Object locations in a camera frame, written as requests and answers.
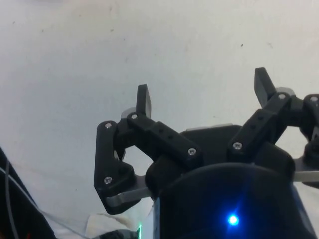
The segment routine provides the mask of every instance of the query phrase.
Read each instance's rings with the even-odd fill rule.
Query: green led light
[[[136,231],[138,239],[142,238],[142,224],[139,225],[139,228]]]

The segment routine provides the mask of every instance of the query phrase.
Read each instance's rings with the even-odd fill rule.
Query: black cable
[[[14,223],[12,208],[11,208],[10,190],[9,190],[9,171],[10,171],[10,162],[9,160],[7,160],[6,167],[5,167],[5,200],[6,200],[6,206],[8,208],[9,220],[10,220],[14,238],[19,239],[19,234]]]

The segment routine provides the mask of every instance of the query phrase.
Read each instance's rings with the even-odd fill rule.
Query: black cylindrical base
[[[199,168],[159,201],[156,239],[316,239],[292,183],[255,165]]]

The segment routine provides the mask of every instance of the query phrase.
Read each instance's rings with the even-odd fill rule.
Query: white sheet
[[[319,92],[317,1],[0,6],[0,145],[39,206],[80,232],[90,214],[103,211],[93,188],[96,126],[134,106],[138,84],[149,85],[153,119],[177,131],[244,123],[259,107],[255,67],[301,98]],[[290,130],[278,145],[298,157],[305,142]],[[150,160],[137,150],[127,155],[144,174]],[[300,192],[317,220],[318,192]],[[136,224],[146,209],[127,218]]]

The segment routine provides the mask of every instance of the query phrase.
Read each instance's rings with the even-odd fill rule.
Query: wire
[[[55,223],[58,223],[59,225],[63,226],[64,228],[70,230],[71,232],[75,233],[76,235],[79,235],[82,238],[85,239],[90,239],[87,236],[77,232],[76,230],[70,228],[69,226],[59,222],[59,220],[55,219],[53,215],[41,210],[36,204],[35,202],[29,197],[29,195],[25,192],[25,190],[20,186],[20,184],[9,174],[9,171],[7,170],[8,165],[10,165],[9,160],[7,161],[7,165],[6,165],[6,171],[4,171],[2,168],[0,168],[0,171],[2,173],[5,174],[5,181],[6,181],[6,197],[7,199],[9,199],[9,203],[7,201],[7,204],[10,204],[10,194],[9,194],[9,186],[8,186],[8,180],[10,179],[18,188],[19,190],[25,195],[25,197],[29,200],[29,202],[34,206],[35,209],[37,209],[38,212],[40,212],[41,214],[43,214],[44,216],[46,216],[47,218],[51,219],[52,221],[54,221]],[[16,227],[14,225],[14,220],[13,220],[13,215],[12,215],[12,211],[11,211],[11,216],[12,216],[12,221],[10,220],[11,226],[12,226],[12,230],[14,233],[14,230],[17,232]]]
[[[19,239],[19,234],[16,229],[14,219],[13,219],[13,214],[12,214],[12,208],[11,208],[11,199],[10,199],[10,191],[9,191],[9,172],[10,172],[10,162],[9,160],[6,161],[6,167],[5,167],[5,200],[6,200],[6,205],[8,207],[8,214],[9,214],[9,220],[11,224],[11,228],[13,231],[13,236],[15,239]]]

